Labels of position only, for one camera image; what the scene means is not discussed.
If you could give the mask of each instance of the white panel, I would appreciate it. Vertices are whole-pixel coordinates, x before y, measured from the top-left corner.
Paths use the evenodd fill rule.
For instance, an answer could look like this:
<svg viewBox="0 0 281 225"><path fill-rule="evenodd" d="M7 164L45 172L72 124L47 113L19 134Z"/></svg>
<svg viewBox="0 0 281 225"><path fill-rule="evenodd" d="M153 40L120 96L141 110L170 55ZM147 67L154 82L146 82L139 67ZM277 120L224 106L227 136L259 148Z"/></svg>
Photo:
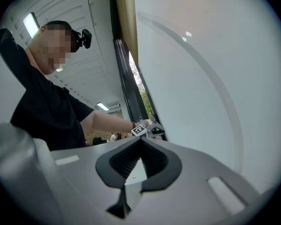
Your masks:
<svg viewBox="0 0 281 225"><path fill-rule="evenodd" d="M78 77L74 75L82 75L84 76L85 73L92 73L93 75L101 73L102 68L99 66L98 61L93 61L92 64L94 66L90 66L89 64L81 64L79 66L71 66L64 69L62 72L57 74L57 77L63 81L69 80L76 80Z"/></svg>
<svg viewBox="0 0 281 225"><path fill-rule="evenodd" d="M49 21L60 20L62 16L69 15L69 12L75 13L81 10L81 2L79 0L65 0L61 3L57 3L54 6L50 6L46 13L36 15L38 19L42 19L43 16L47 17Z"/></svg>
<svg viewBox="0 0 281 225"><path fill-rule="evenodd" d="M60 11L63 10L63 8L61 8L62 5L65 4L70 4L74 2L73 6L70 8L74 8L77 6L77 2L75 0L44 0L41 1L40 3L43 5L45 3L47 3L45 6L43 5L43 7L40 10L35 11L36 16L42 16L43 14L48 13L48 11L50 11L51 9L58 9L59 11L58 13L60 13Z"/></svg>
<svg viewBox="0 0 281 225"><path fill-rule="evenodd" d="M69 64L69 62L66 62L66 68L67 70L70 68L75 68L77 66L83 66L83 65L87 65L89 68L94 68L97 66L97 61L94 60L93 58L96 56L92 56L92 57L88 57L86 59L79 59L79 61L77 61L78 59L76 59L76 61L74 60L72 64Z"/></svg>
<svg viewBox="0 0 281 225"><path fill-rule="evenodd" d="M79 73L68 76L64 79L62 79L62 81L66 84L72 84L75 85L77 83L81 83L81 82L98 82L104 80L106 81L102 68L100 66L97 67L93 67L93 68L86 68L84 70L81 70Z"/></svg>
<svg viewBox="0 0 281 225"><path fill-rule="evenodd" d="M168 139L210 154L259 192L277 184L281 25L270 6L135 0L135 7L139 66Z"/></svg>
<svg viewBox="0 0 281 225"><path fill-rule="evenodd" d="M77 62L82 62L84 60L96 57L96 50L94 48L86 49L80 47L77 52L71 53L70 58L66 59L66 67L76 64Z"/></svg>

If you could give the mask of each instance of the tree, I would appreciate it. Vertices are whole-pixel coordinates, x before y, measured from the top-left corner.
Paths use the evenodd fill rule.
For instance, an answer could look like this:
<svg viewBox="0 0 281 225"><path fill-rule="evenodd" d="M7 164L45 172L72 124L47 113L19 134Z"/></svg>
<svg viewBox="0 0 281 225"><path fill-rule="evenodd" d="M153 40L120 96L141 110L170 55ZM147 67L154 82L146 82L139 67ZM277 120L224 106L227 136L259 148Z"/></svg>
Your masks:
<svg viewBox="0 0 281 225"><path fill-rule="evenodd" d="M142 99L142 101L144 103L147 115L148 115L149 118L154 119L153 109L152 109L152 106L150 104L150 101L149 101L148 95L146 93L145 87L142 84L141 76L140 76L139 71L138 71L138 69L136 67L136 64L134 63L133 60L130 60L129 61L129 65L130 65L130 68L132 70L132 73L133 73L135 82L137 84L137 87L139 88L140 96L141 96L141 99Z"/></svg>

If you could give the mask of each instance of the ceiling light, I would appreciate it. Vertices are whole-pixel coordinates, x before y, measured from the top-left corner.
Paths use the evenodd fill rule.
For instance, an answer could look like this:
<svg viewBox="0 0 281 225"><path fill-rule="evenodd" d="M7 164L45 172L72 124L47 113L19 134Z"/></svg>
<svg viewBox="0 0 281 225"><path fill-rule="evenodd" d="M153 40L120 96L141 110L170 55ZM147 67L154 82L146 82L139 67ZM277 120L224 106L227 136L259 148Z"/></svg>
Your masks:
<svg viewBox="0 0 281 225"><path fill-rule="evenodd" d="M97 105L101 108L103 108L105 111L108 111L109 109L105 107L102 103L97 103Z"/></svg>
<svg viewBox="0 0 281 225"><path fill-rule="evenodd" d="M37 18L34 15L34 13L29 13L24 19L23 23L25 28L27 29L27 32L33 38L33 36L37 33L37 30L39 29L39 24L37 22Z"/></svg>

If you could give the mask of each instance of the man's hand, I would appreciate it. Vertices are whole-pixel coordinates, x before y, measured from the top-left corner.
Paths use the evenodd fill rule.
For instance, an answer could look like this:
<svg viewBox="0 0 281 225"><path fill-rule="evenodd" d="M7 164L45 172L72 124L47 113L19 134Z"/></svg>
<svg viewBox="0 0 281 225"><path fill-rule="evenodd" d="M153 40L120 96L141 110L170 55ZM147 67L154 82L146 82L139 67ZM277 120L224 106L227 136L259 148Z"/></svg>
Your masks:
<svg viewBox="0 0 281 225"><path fill-rule="evenodd" d="M154 120L152 120L152 119L146 119L146 120L144 120L144 123L146 124L146 126L150 125L149 122L148 122L148 120L151 120L152 123L156 123L156 122L155 122ZM140 122L135 123L135 127L139 126L140 124L141 124Z"/></svg>
<svg viewBox="0 0 281 225"><path fill-rule="evenodd" d="M80 124L84 131L93 129L112 133L130 133L133 128L130 121L98 111L93 111Z"/></svg>

